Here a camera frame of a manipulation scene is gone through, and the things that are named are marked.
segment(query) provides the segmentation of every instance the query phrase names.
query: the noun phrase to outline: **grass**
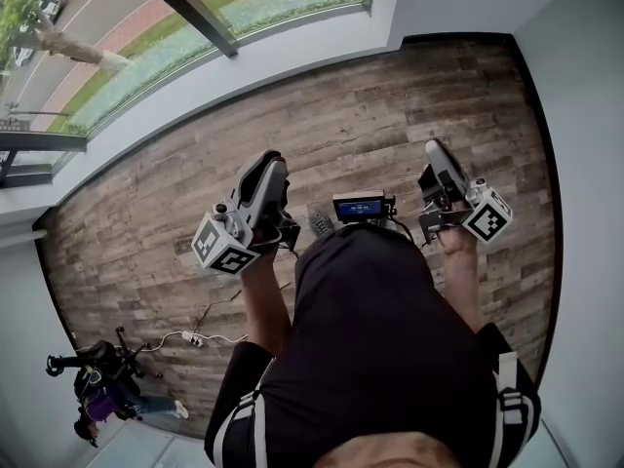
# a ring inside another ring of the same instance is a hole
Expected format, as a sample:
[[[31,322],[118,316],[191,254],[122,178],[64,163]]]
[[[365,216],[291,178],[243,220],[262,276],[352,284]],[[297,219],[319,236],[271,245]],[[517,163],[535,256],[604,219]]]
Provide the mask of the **grass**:
[[[225,22],[225,19],[223,19],[222,16],[220,15],[219,9],[234,2],[235,0],[202,0],[202,1],[211,11],[213,11],[218,17],[220,17],[223,22]],[[305,14],[308,14],[317,10],[326,9],[326,8],[330,8],[330,7],[337,6],[337,5],[343,5],[346,3],[349,3],[349,2],[342,1],[342,0],[335,1],[335,2],[326,1],[319,5],[307,6],[305,8],[300,8],[294,12],[291,12],[288,15],[287,19],[296,18],[298,16],[305,15]],[[285,20],[284,15],[277,15],[270,19],[265,19],[264,21],[256,22],[252,26],[248,26],[247,28],[240,28],[240,29],[234,28],[234,29],[230,29],[230,31],[235,37],[241,37],[243,35],[250,34],[254,31],[257,31],[259,29],[262,29],[264,27],[270,26],[272,24],[275,24],[283,20]],[[170,14],[164,19],[161,19],[160,21],[158,21],[156,24],[151,26],[149,29],[147,29],[143,33],[141,33],[130,44],[124,47],[120,51],[119,54],[128,59],[140,56],[144,52],[151,49],[158,42],[160,42],[161,40],[164,40],[168,36],[171,36],[173,33],[179,31],[186,25],[187,25],[187,21],[183,19],[179,14],[177,13]],[[175,71],[179,67],[182,67],[184,64],[190,62],[191,60],[196,59],[197,57],[201,56],[205,52],[206,51],[199,51],[199,53],[194,53],[193,55],[189,57],[181,58],[180,60],[176,61],[175,64],[173,64],[171,67],[168,67],[167,70],[160,71],[157,77],[146,79],[146,81],[140,86],[139,89],[136,89],[134,92],[128,93],[128,95],[124,97],[124,100],[122,102],[118,103],[115,106],[111,106],[110,109],[107,110],[107,112],[100,117],[96,125],[101,120],[108,117],[112,111],[116,110],[119,107],[119,105],[122,105],[123,103],[128,101],[130,98],[133,98],[139,92],[141,92],[142,90],[146,89],[147,87],[149,87],[150,85],[158,81],[159,78],[167,76],[169,73]],[[62,111],[68,112],[68,113],[77,112],[83,105],[85,105],[89,101],[89,99],[92,96],[94,96],[99,91],[99,89],[101,89],[112,78],[113,74],[114,73],[110,71],[104,71],[104,70],[99,70],[98,72],[96,72],[96,74],[92,76],[87,81],[87,83],[85,83],[85,85],[74,95],[74,97],[65,105]],[[91,128],[89,127],[78,127],[78,126],[71,125],[69,124],[66,118],[59,116],[55,118],[55,120],[52,122],[48,130],[51,132],[56,132],[56,133],[71,133],[71,134],[86,135],[90,129]]]
[[[98,70],[96,74],[94,74],[91,78],[89,78],[89,80],[87,80],[87,83],[85,83],[81,87],[76,95],[71,98],[71,100],[64,106],[61,112],[77,112],[78,109],[85,105],[87,101],[99,91],[99,89],[101,89],[104,85],[106,85],[106,83],[108,83],[108,80],[110,80],[114,74],[115,73],[112,71],[104,71],[103,69]],[[68,122],[65,117],[57,116],[50,125],[48,131],[55,133],[67,132],[67,125]]]

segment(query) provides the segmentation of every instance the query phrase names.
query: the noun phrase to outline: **small screen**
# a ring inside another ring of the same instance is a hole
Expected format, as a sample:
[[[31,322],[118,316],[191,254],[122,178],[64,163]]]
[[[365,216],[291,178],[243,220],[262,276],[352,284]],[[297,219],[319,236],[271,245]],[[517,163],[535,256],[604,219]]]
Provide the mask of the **small screen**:
[[[354,201],[338,203],[340,216],[380,215],[381,201]]]

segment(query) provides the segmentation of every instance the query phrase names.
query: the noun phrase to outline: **black device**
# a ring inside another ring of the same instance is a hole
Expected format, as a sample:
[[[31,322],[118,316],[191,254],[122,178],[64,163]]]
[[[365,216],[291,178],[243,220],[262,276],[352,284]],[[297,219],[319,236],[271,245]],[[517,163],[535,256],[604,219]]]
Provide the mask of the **black device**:
[[[383,191],[348,192],[333,195],[335,215],[342,223],[389,218],[397,214],[396,199]]]

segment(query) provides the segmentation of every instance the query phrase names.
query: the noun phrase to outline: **wire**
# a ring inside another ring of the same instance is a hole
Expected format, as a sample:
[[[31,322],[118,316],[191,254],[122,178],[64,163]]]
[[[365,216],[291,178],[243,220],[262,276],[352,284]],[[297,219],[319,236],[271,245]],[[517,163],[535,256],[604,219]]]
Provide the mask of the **wire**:
[[[288,246],[281,246],[281,245],[278,248],[280,250],[288,250],[296,257],[297,260],[299,260],[299,253],[297,253],[295,250],[291,250]]]
[[[247,338],[249,336],[248,334],[243,334],[238,339],[230,339],[230,338],[228,338],[226,336],[222,336],[220,334],[213,334],[212,336],[203,336],[202,334],[199,334],[198,332],[194,332],[192,335],[193,336],[199,336],[202,339],[221,338],[221,339],[224,339],[225,341],[227,341],[229,343],[238,343],[239,341],[242,341],[242,340],[244,340],[245,338]]]
[[[156,350],[160,350],[160,348],[165,344],[165,340],[169,338],[172,334],[182,334],[182,333],[183,331],[168,332],[167,334],[163,336],[163,339],[160,340],[160,345],[158,345],[156,348],[150,348],[150,349],[143,348],[141,352],[156,352]]]
[[[416,244],[415,241],[413,240],[413,237],[411,236],[410,230],[406,227],[404,223],[400,222],[399,220],[396,220],[393,216],[388,216],[388,218],[392,220],[394,223],[396,223],[397,225],[401,225],[403,227],[403,230],[406,231],[406,234],[408,234],[409,240],[412,241],[414,244]]]
[[[234,298],[236,298],[239,294],[241,294],[242,290],[238,290],[237,292],[234,293],[233,296],[230,296],[229,299],[227,300],[222,300],[222,301],[216,301],[214,303],[210,303],[208,305],[208,307],[206,307],[206,310],[204,310],[204,314],[202,315],[202,317],[199,318],[199,321],[197,321],[197,326],[195,327],[195,329],[193,330],[193,333],[196,333],[197,330],[199,329],[199,327],[202,325],[202,321],[204,321],[204,319],[206,319],[206,316],[208,315],[208,311],[211,309],[211,307],[213,305],[220,305],[221,303],[228,303],[230,301],[233,301]]]

